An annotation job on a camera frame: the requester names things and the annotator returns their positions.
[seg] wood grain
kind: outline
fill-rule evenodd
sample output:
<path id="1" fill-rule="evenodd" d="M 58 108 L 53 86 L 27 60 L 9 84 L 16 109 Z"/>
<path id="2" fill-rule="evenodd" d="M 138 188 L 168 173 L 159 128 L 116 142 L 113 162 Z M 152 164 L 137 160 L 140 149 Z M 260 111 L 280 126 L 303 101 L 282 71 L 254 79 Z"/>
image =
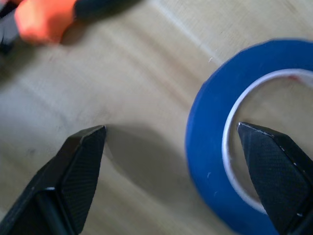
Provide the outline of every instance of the wood grain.
<path id="1" fill-rule="evenodd" d="M 202 83 L 245 47 L 313 37 L 306 0 L 146 0 L 16 48 L 0 74 L 0 216 L 72 133 L 109 127 L 84 235 L 233 234 L 198 196 L 184 134 Z"/>

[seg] blue tape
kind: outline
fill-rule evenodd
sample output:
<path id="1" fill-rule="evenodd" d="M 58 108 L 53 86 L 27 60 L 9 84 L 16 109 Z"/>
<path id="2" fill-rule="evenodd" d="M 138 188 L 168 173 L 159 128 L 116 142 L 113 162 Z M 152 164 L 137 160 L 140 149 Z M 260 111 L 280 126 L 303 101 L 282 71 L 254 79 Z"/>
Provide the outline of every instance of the blue tape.
<path id="1" fill-rule="evenodd" d="M 190 174 L 208 206 L 242 235 L 277 235 L 267 215 L 244 202 L 231 186 L 222 161 L 227 116 L 241 93 L 277 70 L 313 71 L 313 44 L 274 40 L 248 48 L 222 65 L 201 87 L 186 131 Z"/>

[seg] tape roll inner core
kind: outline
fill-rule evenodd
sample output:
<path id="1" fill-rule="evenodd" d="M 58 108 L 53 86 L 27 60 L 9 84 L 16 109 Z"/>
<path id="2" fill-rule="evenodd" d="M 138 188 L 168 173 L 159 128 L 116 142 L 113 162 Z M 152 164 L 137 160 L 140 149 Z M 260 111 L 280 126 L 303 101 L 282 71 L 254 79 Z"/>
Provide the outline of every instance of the tape roll inner core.
<path id="1" fill-rule="evenodd" d="M 222 154 L 227 177 L 239 196 L 266 213 L 253 187 L 236 126 L 239 121 L 289 135 L 311 158 L 313 147 L 313 72 L 279 70 L 252 83 L 232 107 L 223 132 Z"/>

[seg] textured black surface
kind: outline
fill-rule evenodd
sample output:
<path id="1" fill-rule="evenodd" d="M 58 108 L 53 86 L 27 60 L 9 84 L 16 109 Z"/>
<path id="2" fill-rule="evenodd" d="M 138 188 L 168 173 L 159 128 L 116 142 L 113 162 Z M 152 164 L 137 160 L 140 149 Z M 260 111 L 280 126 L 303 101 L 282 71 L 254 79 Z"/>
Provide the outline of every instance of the textured black surface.
<path id="1" fill-rule="evenodd" d="M 36 202 L 31 200 L 10 235 L 52 235 Z"/>
<path id="2" fill-rule="evenodd" d="M 105 132 L 99 130 L 83 139 L 61 185 L 64 206 L 77 233 L 84 227 L 96 190 L 104 138 Z"/>
<path id="3" fill-rule="evenodd" d="M 251 180 L 277 231 L 286 234 L 294 220 L 303 217 L 311 185 L 285 149 L 274 141 L 275 135 L 268 134 L 269 129 L 255 127 L 245 123 L 238 127 Z M 277 136 L 292 141 L 278 132 Z"/>

